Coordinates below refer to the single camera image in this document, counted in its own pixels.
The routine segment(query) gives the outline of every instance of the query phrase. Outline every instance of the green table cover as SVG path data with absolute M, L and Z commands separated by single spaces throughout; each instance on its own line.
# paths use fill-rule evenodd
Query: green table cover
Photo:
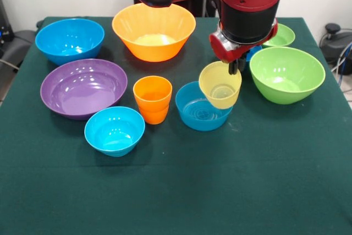
M 95 151 L 85 122 L 42 103 L 41 82 L 56 66 L 33 45 L 0 107 L 0 234 L 352 234 L 352 114 L 302 18 L 279 22 L 296 33 L 291 47 L 323 63 L 324 84 L 280 106 L 244 73 L 227 123 L 208 133 L 182 123 L 174 96 L 217 60 L 208 43 L 216 19 L 197 19 L 163 63 L 136 59 L 112 18 L 90 19 L 106 31 L 99 58 L 127 72 L 120 104 L 136 109 L 133 84 L 161 75 L 174 88 L 168 117 L 122 158 Z

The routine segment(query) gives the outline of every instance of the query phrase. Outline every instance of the light blue bowl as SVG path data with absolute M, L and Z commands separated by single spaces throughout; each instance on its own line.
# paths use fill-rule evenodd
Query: light blue bowl
M 184 85 L 176 94 L 176 106 L 182 121 L 190 128 L 208 132 L 222 126 L 232 107 L 213 107 L 199 88 L 198 81 Z
M 257 53 L 258 51 L 262 50 L 263 47 L 262 46 L 255 46 L 252 49 L 249 50 L 249 53 L 247 53 L 247 57 L 246 57 L 246 68 L 245 70 L 249 70 L 249 62 L 251 61 L 251 58 L 253 57 L 253 55 L 255 53 Z
M 88 19 L 64 19 L 44 27 L 35 38 L 38 49 L 53 63 L 95 58 L 102 46 L 103 27 Z
M 137 111 L 129 107 L 109 107 L 88 120 L 84 136 L 94 149 L 121 157 L 136 146 L 144 130 L 144 119 Z

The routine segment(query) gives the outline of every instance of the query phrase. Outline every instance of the plastic bowl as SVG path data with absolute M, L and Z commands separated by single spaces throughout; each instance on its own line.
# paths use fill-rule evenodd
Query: plastic bowl
M 44 104 L 65 117 L 87 120 L 115 105 L 127 87 L 124 70 L 115 63 L 85 59 L 64 64 L 44 79 L 40 95 Z
M 263 49 L 262 46 L 259 45 L 249 50 L 249 53 L 247 53 L 247 57 L 246 57 L 246 68 L 245 68 L 246 71 L 249 70 L 249 62 L 251 61 L 253 55 L 256 52 L 261 51 L 262 49 Z
M 289 27 L 278 24 L 276 36 L 263 43 L 267 47 L 282 47 L 290 45 L 296 38 L 295 32 Z
M 221 61 L 207 65 L 199 75 L 199 87 L 209 102 L 216 108 L 226 110 L 236 102 L 240 93 L 240 71 L 229 74 L 229 65 Z
M 39 31 L 35 43 L 51 62 L 62 65 L 75 60 L 95 58 L 104 36 L 103 27 L 92 20 L 64 19 Z
M 88 120 L 84 136 L 94 149 L 121 157 L 136 146 L 144 130 L 144 119 L 137 111 L 129 107 L 110 107 Z
M 282 105 L 304 99 L 325 80 L 324 67 L 315 57 L 290 47 L 263 49 L 249 65 L 260 93 Z
M 176 56 L 195 26 L 193 15 L 175 4 L 167 8 L 135 4 L 120 11 L 112 21 L 114 32 L 131 53 L 148 62 Z
M 184 85 L 176 94 L 176 106 L 182 121 L 190 128 L 208 132 L 222 126 L 232 107 L 219 110 L 213 107 L 195 81 Z

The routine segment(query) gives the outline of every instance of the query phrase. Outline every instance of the yellow cup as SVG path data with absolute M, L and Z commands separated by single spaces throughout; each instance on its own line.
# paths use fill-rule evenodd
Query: yellow cup
M 139 79 L 133 86 L 139 112 L 146 123 L 162 123 L 169 110 L 172 84 L 164 77 L 151 75 Z
M 209 102 L 225 110 L 232 107 L 238 98 L 242 84 L 240 71 L 229 74 L 229 65 L 221 61 L 207 65 L 199 75 L 199 87 Z

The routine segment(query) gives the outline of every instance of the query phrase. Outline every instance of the orange bowl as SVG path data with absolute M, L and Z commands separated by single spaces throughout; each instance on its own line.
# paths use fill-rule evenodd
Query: orange bowl
M 187 9 L 172 4 L 151 8 L 135 4 L 121 10 L 112 28 L 131 53 L 147 62 L 162 62 L 176 56 L 196 27 Z

